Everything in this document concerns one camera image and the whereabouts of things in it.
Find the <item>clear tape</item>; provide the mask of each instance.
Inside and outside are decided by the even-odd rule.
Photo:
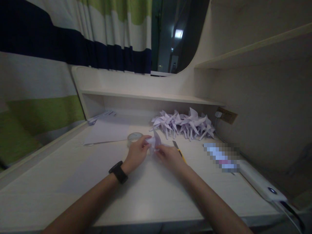
[[[138,132],[131,133],[131,134],[127,137],[127,146],[130,147],[130,145],[131,145],[133,142],[136,142],[136,141],[137,141],[138,139],[140,139],[142,136],[143,136],[142,133],[138,133]]]

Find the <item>curtain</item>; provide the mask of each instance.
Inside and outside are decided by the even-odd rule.
[[[85,120],[71,65],[150,74],[152,0],[0,1],[0,159]]]

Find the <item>left hand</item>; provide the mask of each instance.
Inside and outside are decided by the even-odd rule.
[[[151,147],[151,144],[148,144],[145,139],[151,137],[149,135],[142,136],[130,145],[128,156],[121,165],[126,175],[133,172],[144,161],[147,150]]]

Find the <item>electrical outlet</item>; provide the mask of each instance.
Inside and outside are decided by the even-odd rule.
[[[237,114],[235,114],[233,112],[230,112],[230,111],[228,111],[226,109],[223,109],[221,107],[218,107],[217,111],[222,113],[220,119],[222,119],[223,121],[225,121],[225,122],[227,122],[229,124],[233,124],[234,120],[237,117]]]

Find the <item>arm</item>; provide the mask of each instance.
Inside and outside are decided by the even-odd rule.
[[[126,175],[129,175],[144,161],[150,147],[146,145],[145,139],[150,137],[143,136],[131,144],[128,156],[121,165]],[[118,186],[119,181],[116,176],[113,173],[109,174],[57,217],[42,233],[84,232],[99,215],[104,204]]]
[[[175,147],[160,145],[156,152],[194,198],[216,233],[252,233],[241,218],[208,186],[180,156]]]

